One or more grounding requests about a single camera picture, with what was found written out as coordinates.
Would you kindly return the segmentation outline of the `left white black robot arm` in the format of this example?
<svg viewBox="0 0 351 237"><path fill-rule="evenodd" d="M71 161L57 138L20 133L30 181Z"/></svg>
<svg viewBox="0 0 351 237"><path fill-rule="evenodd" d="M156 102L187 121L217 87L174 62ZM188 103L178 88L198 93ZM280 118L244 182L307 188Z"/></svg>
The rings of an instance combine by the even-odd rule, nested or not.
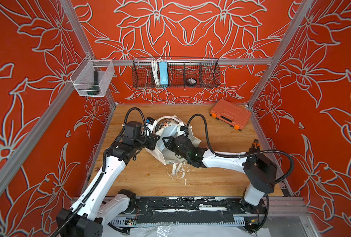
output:
<svg viewBox="0 0 351 237"><path fill-rule="evenodd" d="M62 209L56 217L54 237L105 237L111 221L122 212L136 209L136 195L121 190L103 203L112 184L143 148L154 150L160 137L147 132L120 133L103 152L102 168L70 209Z"/></svg>

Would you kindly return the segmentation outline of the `white printed canvas tote bag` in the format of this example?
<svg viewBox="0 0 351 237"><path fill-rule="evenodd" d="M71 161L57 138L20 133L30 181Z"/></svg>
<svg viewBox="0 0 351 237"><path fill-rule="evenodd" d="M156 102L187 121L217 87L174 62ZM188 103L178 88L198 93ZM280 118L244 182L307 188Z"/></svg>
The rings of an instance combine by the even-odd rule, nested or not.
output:
<svg viewBox="0 0 351 237"><path fill-rule="evenodd" d="M160 137L153 150L149 148L146 150L162 164L172 165L172 175L177 175L177 172L186 164L186 158L178 150L175 139L185 134L186 123L174 115L158 119L147 117L145 125L153 135Z"/></svg>

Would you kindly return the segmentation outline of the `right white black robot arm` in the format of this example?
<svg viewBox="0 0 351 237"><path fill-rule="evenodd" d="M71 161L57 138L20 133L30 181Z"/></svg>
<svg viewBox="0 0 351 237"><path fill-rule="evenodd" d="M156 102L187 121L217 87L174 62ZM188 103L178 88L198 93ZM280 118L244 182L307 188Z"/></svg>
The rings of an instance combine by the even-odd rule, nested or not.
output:
<svg viewBox="0 0 351 237"><path fill-rule="evenodd" d="M295 168L292 156L286 152L279 153L286 156L290 162L289 169L281 177L277 177L277 166L266 154L278 153L278 150L261 150L257 145L243 153L223 153L214 151L209 140L206 118L202 114L194 114L192 118L203 120L207 148L195 145L191 140L193 135L190 124L175 117L168 117L160 122L155 133L160 135L163 149L175 157L196 168L222 168L237 171L247 176L250 184L245 189L240 200L240 208L244 213L264 210L264 217L258 219L255 226L247 227L249 233L257 233L265 224L269 213L269 194L274 192L275 185L287 179Z"/></svg>

